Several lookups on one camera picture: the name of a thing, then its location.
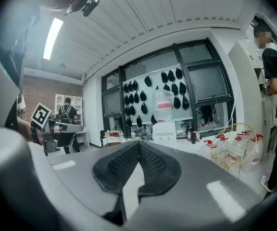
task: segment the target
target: fisheye lens view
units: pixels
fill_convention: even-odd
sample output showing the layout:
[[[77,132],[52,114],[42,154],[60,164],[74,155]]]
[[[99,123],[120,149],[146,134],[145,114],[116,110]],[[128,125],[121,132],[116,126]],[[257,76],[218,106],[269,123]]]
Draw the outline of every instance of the fisheye lens view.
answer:
[[[0,0],[0,229],[277,225],[277,0]]]

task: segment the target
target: gold wire rack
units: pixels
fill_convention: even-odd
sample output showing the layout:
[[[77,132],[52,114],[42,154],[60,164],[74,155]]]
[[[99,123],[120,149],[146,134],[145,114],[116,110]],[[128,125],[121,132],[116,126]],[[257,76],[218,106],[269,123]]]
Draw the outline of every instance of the gold wire rack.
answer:
[[[256,132],[250,125],[245,123],[230,125],[215,137],[213,145],[217,147],[210,149],[211,160],[227,171],[230,167],[239,166],[239,178],[242,163],[250,158],[256,148],[257,142],[251,138],[256,138]]]

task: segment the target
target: white slatted ceiling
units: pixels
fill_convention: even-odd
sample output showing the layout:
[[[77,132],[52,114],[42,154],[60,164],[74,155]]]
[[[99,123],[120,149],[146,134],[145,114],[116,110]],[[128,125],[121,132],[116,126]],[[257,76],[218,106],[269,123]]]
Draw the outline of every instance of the white slatted ceiling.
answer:
[[[59,64],[65,62],[63,73],[76,71],[79,76],[88,73],[116,49],[128,42],[148,34],[150,31],[174,23],[191,23],[194,20],[223,19],[238,21],[245,0],[101,0],[89,17],[83,17],[81,12],[68,14],[64,12],[51,13],[44,16],[43,33],[32,30],[32,42],[37,42],[36,48],[44,47],[40,41],[45,41],[48,29],[54,17],[64,21],[57,36],[52,51],[51,63],[44,68],[50,72],[61,73]],[[42,57],[43,50],[37,51]],[[31,59],[33,52],[28,50]]]

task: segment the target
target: pegboard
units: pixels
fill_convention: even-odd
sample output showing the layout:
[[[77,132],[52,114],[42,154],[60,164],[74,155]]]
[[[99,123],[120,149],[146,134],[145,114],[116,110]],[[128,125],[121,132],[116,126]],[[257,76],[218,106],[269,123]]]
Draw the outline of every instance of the pegboard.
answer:
[[[182,79],[177,79],[176,77],[176,68],[179,68],[181,69],[181,66],[180,64],[177,64],[177,65],[174,65],[174,66],[171,66],[171,67],[168,67],[168,68],[162,68],[162,69],[159,69],[159,70],[155,70],[155,71],[152,71],[148,74],[144,74],[144,75],[141,75],[139,77],[136,77],[136,78],[133,78],[133,79],[129,79],[125,82],[123,82],[123,86],[122,88],[124,87],[125,84],[129,84],[129,82],[131,81],[131,83],[134,82],[134,80],[136,80],[136,82],[138,83],[138,89],[137,89],[137,92],[138,92],[138,95],[140,95],[141,91],[143,90],[146,94],[146,101],[144,101],[144,103],[146,104],[147,106],[147,114],[143,114],[143,112],[141,111],[141,106],[143,104],[143,101],[140,99],[140,96],[139,96],[139,102],[138,103],[130,103],[128,106],[130,108],[131,105],[133,105],[136,113],[135,115],[130,115],[130,118],[132,119],[132,125],[137,125],[137,117],[140,116],[140,119],[142,121],[142,124],[151,124],[151,116],[153,114],[153,104],[152,104],[152,95],[153,95],[153,92],[156,90],[156,87],[159,86],[159,89],[163,89],[164,85],[168,85],[169,88],[171,89],[172,91],[172,81],[168,80],[167,83],[163,83],[162,82],[162,78],[161,78],[161,73],[162,72],[165,72],[167,75],[168,75],[168,72],[169,70],[172,70],[172,72],[174,73],[174,76],[175,76],[175,81],[174,83],[177,85],[178,87],[178,95],[177,97],[179,98],[180,102],[181,102],[181,106],[179,109],[176,109],[174,107],[174,98],[176,96],[173,96],[172,97],[172,104],[173,104],[173,119],[172,121],[180,121],[180,120],[188,120],[188,119],[192,119],[192,112],[191,112],[191,103],[190,103],[190,98],[189,98],[189,92],[188,92],[188,87],[187,87],[187,84],[186,84],[186,79],[184,77],[184,73],[182,72]],[[152,86],[151,87],[148,87],[146,84],[145,84],[145,77],[149,76],[149,78],[151,79],[151,82],[152,82]],[[190,104],[190,107],[187,109],[187,110],[184,110],[183,107],[182,107],[182,99],[183,99],[183,95],[181,95],[179,93],[179,83],[180,81],[182,81],[183,84],[186,85],[187,87],[187,90],[186,90],[186,98],[188,99],[189,101],[189,104]],[[134,97],[134,94],[135,94],[136,91],[129,91],[128,93],[125,93],[124,90],[123,90],[123,95],[124,97],[126,95],[129,95],[132,93],[133,97]]]

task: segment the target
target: black window frame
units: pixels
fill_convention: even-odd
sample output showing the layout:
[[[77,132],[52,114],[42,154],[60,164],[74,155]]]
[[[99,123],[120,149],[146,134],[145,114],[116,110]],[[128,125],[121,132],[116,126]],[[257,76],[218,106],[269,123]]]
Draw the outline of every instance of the black window frame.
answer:
[[[201,60],[201,61],[196,61],[196,62],[191,62],[191,63],[185,63],[182,59],[179,48],[180,47],[191,46],[191,45],[202,44],[202,43],[204,43],[206,45],[209,53],[212,56],[212,59]],[[129,67],[130,65],[132,65],[134,63],[137,63],[137,62],[139,62],[143,59],[146,59],[146,58],[151,57],[153,55],[157,55],[157,54],[160,54],[162,52],[169,51],[169,50],[174,51],[175,56],[176,56],[178,62],[180,63],[180,65],[181,65],[182,71],[183,71],[185,79],[186,79],[186,85],[187,85],[187,88],[188,88],[188,91],[189,91],[190,106],[191,106],[191,111],[192,111],[192,128],[193,128],[193,130],[198,130],[198,118],[197,118],[196,108],[199,108],[201,106],[213,105],[213,104],[219,104],[219,103],[227,103],[227,115],[228,115],[228,120],[230,120],[231,111],[232,111],[232,107],[233,107],[233,103],[234,103],[234,95],[233,95],[232,87],[231,87],[231,84],[230,84],[230,81],[229,81],[227,71],[224,67],[224,64],[223,64],[218,52],[216,51],[215,47],[210,42],[210,40],[208,38],[206,38],[206,39],[194,40],[194,41],[184,42],[184,43],[179,43],[179,44],[172,44],[171,46],[168,46],[168,47],[150,52],[148,54],[145,54],[143,56],[140,56],[140,57],[128,62],[127,64],[125,64],[123,66],[119,66],[118,69],[116,69],[116,70],[108,73],[104,77],[102,77],[102,113],[103,113],[103,126],[104,126],[105,130],[109,129],[109,128],[107,128],[107,121],[105,120],[106,118],[122,116],[123,127],[127,128],[124,131],[124,135],[125,135],[126,138],[130,137],[131,129],[128,126],[126,126],[126,115],[125,115],[125,112],[124,112],[124,109],[123,109],[123,107],[124,107],[123,81],[126,81],[125,69],[127,67]],[[195,96],[194,96],[194,91],[193,91],[193,88],[192,88],[192,83],[191,83],[191,80],[190,80],[190,77],[189,77],[189,70],[188,69],[191,69],[191,68],[194,68],[194,67],[206,66],[208,64],[218,64],[220,72],[221,72],[222,77],[224,79],[225,88],[227,89],[227,95],[223,95],[221,97],[213,97],[213,98],[208,98],[208,99],[196,101]],[[106,90],[106,78],[109,75],[111,75],[113,73],[116,73],[116,72],[119,73],[119,85]],[[104,108],[105,108],[104,107],[105,106],[104,96],[105,96],[105,94],[110,93],[111,91],[114,91],[114,90],[117,90],[117,89],[119,89],[119,91],[120,91],[121,112],[116,113],[116,114],[104,114]],[[236,110],[234,110],[234,113],[233,113],[233,121],[234,122],[236,121]],[[210,131],[203,131],[203,132],[201,132],[201,135],[204,136],[204,137],[211,136],[211,135],[216,135],[221,130],[222,129],[220,128],[220,129],[215,129],[215,130],[210,130]],[[186,135],[185,136],[178,136],[178,139],[183,139],[183,138],[186,138]]]

